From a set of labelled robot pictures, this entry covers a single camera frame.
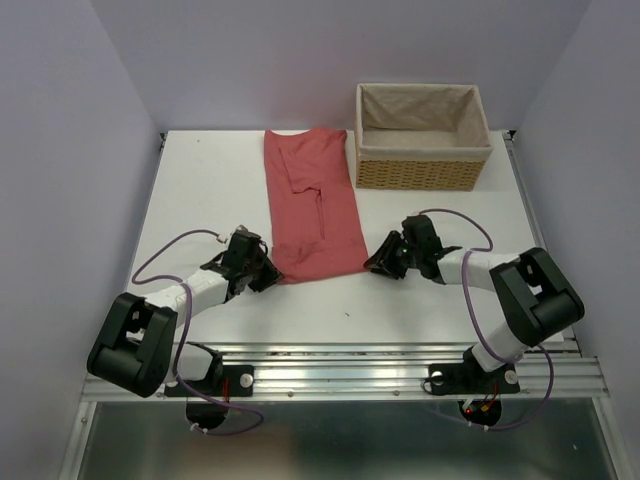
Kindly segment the red t shirt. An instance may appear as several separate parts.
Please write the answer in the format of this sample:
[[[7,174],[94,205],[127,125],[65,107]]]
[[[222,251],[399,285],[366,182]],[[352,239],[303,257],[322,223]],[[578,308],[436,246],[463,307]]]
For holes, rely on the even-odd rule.
[[[272,261],[283,284],[357,274],[368,258],[346,156],[347,132],[264,133]]]

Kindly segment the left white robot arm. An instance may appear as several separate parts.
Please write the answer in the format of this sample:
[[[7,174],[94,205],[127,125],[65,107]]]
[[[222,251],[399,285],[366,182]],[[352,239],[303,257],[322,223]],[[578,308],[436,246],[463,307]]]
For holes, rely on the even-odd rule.
[[[186,279],[156,275],[143,280],[140,267],[133,284],[159,280],[174,284],[143,296],[124,292],[113,300],[88,355],[87,372],[147,398],[162,384],[176,380],[174,365],[182,353],[174,344],[177,329],[187,332],[196,315],[247,289],[260,293],[283,278],[259,235],[239,228],[225,245]]]

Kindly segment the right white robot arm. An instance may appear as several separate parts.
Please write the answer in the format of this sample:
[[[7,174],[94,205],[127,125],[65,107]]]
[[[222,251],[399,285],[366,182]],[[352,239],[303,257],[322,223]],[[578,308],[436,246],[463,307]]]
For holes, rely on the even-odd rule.
[[[461,286],[466,301],[473,288],[496,295],[499,326],[483,334],[473,318],[478,341],[461,361],[429,366],[423,388],[434,396],[518,393],[515,365],[522,355],[585,315],[583,301],[546,250],[496,254],[491,246],[446,246],[424,214],[407,217],[400,231],[390,232],[364,267],[394,280],[415,269],[436,284]]]

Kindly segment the wicker basket with liner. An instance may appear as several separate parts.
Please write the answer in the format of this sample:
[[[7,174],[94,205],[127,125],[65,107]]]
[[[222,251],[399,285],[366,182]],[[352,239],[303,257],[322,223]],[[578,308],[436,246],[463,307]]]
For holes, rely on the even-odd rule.
[[[471,191],[493,152],[475,85],[360,83],[356,186]]]

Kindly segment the aluminium mounting rail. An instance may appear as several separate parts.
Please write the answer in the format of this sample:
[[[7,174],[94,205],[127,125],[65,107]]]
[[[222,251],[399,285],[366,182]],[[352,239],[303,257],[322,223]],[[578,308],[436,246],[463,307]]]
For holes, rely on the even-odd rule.
[[[457,363],[466,343],[227,343],[227,365],[254,368],[254,402],[425,400],[421,383],[435,363]],[[600,364],[574,341],[551,342],[549,356],[531,351],[516,365],[517,399],[605,398]]]

